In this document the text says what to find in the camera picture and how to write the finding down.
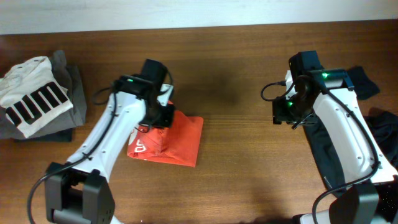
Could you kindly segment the orange t-shirt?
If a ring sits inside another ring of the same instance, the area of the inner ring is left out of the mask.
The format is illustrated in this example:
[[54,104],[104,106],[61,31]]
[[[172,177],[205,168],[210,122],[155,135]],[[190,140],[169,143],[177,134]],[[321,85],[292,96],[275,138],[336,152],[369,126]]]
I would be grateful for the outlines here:
[[174,112],[169,128],[139,125],[131,131],[127,156],[144,161],[195,167],[204,119]]

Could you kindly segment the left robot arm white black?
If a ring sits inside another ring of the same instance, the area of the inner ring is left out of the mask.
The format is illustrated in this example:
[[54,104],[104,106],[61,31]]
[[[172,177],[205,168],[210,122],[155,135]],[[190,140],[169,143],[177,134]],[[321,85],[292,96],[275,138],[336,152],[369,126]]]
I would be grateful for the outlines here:
[[84,143],[43,177],[50,223],[119,223],[109,180],[118,156],[140,125],[171,125],[174,86],[163,78],[121,76],[109,88],[106,109]]

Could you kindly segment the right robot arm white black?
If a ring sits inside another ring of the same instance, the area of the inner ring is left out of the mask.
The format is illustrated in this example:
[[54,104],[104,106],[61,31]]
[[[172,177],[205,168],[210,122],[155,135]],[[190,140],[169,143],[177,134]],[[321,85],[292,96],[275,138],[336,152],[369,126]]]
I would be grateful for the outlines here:
[[359,109],[346,70],[287,71],[286,92],[273,103],[275,123],[294,127],[318,118],[345,181],[322,193],[295,223],[397,223],[397,170],[380,150]]

